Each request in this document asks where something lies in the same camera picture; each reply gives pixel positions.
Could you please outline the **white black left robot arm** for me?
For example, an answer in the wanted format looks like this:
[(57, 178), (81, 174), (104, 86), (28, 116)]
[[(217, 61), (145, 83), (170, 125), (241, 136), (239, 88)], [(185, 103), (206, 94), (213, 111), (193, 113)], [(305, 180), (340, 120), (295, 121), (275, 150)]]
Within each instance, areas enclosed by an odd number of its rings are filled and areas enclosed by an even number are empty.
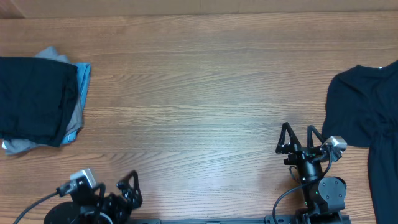
[(71, 196), (70, 202), (51, 209), (44, 224), (125, 224), (133, 210), (143, 203), (138, 173), (131, 171), (116, 183), (120, 194), (105, 195), (106, 186), (97, 182), (90, 169), (80, 170), (70, 176), (70, 181), (58, 187), (60, 197)]

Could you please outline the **black shorts with patterned waistband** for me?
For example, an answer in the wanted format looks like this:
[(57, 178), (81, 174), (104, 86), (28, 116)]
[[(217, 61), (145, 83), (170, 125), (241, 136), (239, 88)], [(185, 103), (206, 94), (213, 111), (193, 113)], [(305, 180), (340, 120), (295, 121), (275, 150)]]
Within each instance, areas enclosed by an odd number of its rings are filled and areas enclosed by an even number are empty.
[(78, 67), (1, 57), (1, 139), (59, 147), (78, 101)]

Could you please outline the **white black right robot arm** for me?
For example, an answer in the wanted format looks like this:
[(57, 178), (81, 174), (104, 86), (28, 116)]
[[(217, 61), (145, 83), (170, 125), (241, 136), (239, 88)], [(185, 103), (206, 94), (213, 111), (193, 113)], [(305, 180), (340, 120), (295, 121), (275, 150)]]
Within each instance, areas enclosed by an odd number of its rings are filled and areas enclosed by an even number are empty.
[[(342, 157), (347, 143), (340, 136), (327, 139), (321, 136), (314, 126), (307, 127), (307, 145), (303, 147), (288, 122), (282, 125), (275, 152), (286, 154), (284, 164), (295, 169), (297, 175), (290, 172), (298, 186), (283, 193), (275, 202), (271, 223), (350, 223), (349, 216), (343, 216), (345, 209), (346, 182), (340, 177), (328, 177), (326, 174), (333, 162)], [(287, 195), (300, 190), (305, 208), (293, 215), (276, 215), (276, 208)]]

